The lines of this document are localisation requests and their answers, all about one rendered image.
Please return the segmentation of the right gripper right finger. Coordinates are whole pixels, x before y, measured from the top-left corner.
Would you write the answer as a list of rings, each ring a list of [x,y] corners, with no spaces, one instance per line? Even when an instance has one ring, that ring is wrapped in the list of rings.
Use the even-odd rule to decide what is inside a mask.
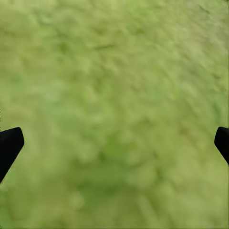
[[[219,127],[214,143],[229,164],[229,129]]]

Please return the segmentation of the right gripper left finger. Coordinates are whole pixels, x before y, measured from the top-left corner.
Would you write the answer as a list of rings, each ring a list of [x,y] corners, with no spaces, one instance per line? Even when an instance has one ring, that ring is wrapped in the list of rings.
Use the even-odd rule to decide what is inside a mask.
[[[24,146],[20,127],[0,132],[0,183]]]

